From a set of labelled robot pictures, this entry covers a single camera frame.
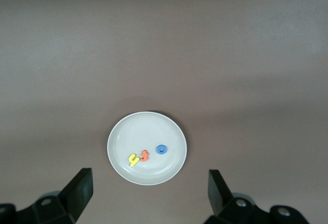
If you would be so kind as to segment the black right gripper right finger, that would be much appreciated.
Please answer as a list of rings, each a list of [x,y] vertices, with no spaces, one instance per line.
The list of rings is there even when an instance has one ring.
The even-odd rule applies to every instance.
[[[268,212],[247,195],[233,194],[218,170],[209,171],[209,224],[310,224],[296,209],[275,205]]]

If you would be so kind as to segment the yellow foam letter h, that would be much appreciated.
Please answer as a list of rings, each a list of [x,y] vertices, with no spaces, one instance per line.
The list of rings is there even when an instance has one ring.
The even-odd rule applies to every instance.
[[[137,154],[132,153],[129,156],[128,161],[129,161],[130,167],[134,167],[140,161],[140,157]]]

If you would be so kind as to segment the brown table cover sheet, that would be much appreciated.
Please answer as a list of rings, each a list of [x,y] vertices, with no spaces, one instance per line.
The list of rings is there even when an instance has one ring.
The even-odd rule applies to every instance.
[[[186,136],[164,184],[108,160],[138,111]],[[0,203],[23,209],[81,168],[78,224],[202,224],[210,169],[265,211],[328,224],[328,0],[0,0]]]

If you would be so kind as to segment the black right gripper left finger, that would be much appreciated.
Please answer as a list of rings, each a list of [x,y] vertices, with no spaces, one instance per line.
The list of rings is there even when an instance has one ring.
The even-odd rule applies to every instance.
[[[92,195],[92,169],[83,168],[60,192],[47,193],[25,209],[0,203],[0,224],[76,224]]]

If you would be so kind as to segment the beige brown plate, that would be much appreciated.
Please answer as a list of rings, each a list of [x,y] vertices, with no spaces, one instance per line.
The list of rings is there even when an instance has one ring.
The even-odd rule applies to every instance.
[[[166,145],[164,155],[156,152],[158,145]],[[149,152],[146,162],[141,160],[130,167],[132,153],[141,157]],[[122,118],[111,130],[107,155],[113,169],[125,180],[142,186],[154,186],[172,179],[182,169],[187,158],[187,140],[180,126],[169,117],[151,111],[136,112]]]

